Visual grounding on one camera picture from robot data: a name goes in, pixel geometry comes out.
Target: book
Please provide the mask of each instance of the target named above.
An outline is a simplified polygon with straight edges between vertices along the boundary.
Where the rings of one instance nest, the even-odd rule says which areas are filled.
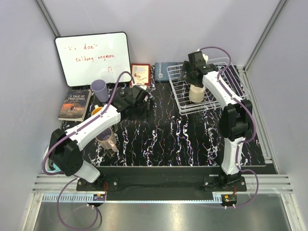
[[[183,63],[155,63],[155,81],[169,82],[167,67],[180,65]]]
[[[151,69],[149,64],[131,64],[131,75],[135,80],[135,85],[146,85],[150,86],[151,84]]]
[[[83,121],[91,97],[91,90],[68,90],[59,120]]]

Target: dish rack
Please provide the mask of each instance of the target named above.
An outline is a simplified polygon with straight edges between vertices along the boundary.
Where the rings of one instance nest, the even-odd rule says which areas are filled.
[[[227,65],[228,62],[229,59],[224,57],[208,60],[207,64],[215,64],[219,70],[221,70]],[[167,67],[169,82],[171,84],[180,115],[183,116],[220,108],[220,104],[208,89],[205,89],[205,98],[202,102],[193,103],[189,100],[188,95],[190,84],[188,84],[185,79],[183,81],[179,81],[182,66],[183,65],[181,64]],[[228,86],[242,99],[245,99],[246,96],[249,95],[247,87],[241,81],[235,67],[232,64],[221,74],[221,77],[228,84]]]

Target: red framed book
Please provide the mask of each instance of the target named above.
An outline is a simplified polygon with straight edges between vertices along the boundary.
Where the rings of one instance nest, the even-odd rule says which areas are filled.
[[[151,84],[151,74],[150,74],[149,64],[131,64],[131,74],[135,80],[135,85],[146,85]]]

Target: whiteboard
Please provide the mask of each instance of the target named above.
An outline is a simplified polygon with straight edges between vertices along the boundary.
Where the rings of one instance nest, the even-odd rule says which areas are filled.
[[[96,79],[115,83],[130,72],[127,35],[124,32],[59,37],[56,47],[68,86],[90,85]],[[120,82],[128,82],[123,75]]]

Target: whiteboard black frame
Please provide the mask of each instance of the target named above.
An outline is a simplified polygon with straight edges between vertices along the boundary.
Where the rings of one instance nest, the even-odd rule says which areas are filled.
[[[65,78],[65,82],[66,82],[66,85],[68,85],[67,83],[67,80],[66,80],[66,76],[65,76],[65,73],[64,73],[64,69],[63,69],[63,65],[62,65],[62,62],[61,62],[61,58],[60,58],[60,54],[59,54],[59,51],[57,49],[57,44],[56,44],[56,40],[58,38],[68,38],[68,37],[80,37],[80,36],[88,36],[88,35],[106,35],[106,34],[117,34],[117,33],[124,33],[126,35],[126,42],[127,42],[127,51],[128,51],[128,61],[129,61],[129,66],[131,66],[131,62],[130,62],[130,55],[129,55],[129,47],[128,47],[128,36],[126,34],[126,32],[124,31],[117,31],[117,32],[107,32],[107,33],[96,33],[96,34],[87,34],[87,35],[72,35],[72,36],[59,36],[59,37],[56,37],[54,39],[54,45],[56,46],[56,50],[57,50],[57,54],[58,54],[58,57],[59,57],[59,60],[60,60],[60,63],[61,63],[61,69],[62,69],[62,72],[63,72],[63,75],[64,75],[64,78]],[[83,85],[76,85],[76,86],[69,86],[69,87],[81,87]]]

